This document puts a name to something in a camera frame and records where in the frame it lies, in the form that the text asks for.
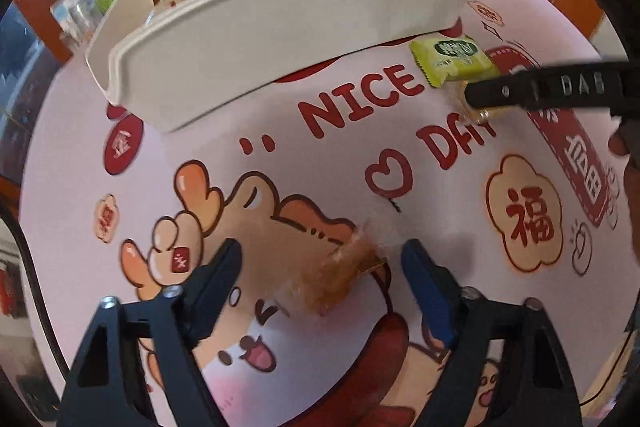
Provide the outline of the person's right hand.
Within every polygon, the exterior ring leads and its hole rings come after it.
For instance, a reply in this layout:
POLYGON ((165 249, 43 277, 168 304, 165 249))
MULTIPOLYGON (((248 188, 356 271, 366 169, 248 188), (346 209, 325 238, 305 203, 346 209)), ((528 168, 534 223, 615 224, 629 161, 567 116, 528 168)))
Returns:
POLYGON ((629 220, 631 224, 631 245, 634 257, 639 259, 640 253, 640 234, 639 234, 639 219, 640 219, 640 187, 639 187, 639 164, 634 161, 627 138, 631 137, 631 134, 624 130, 628 122, 627 118, 622 118, 616 131, 608 139, 608 149, 610 152, 618 158, 626 158, 627 164, 624 170, 624 190, 627 196, 629 220))

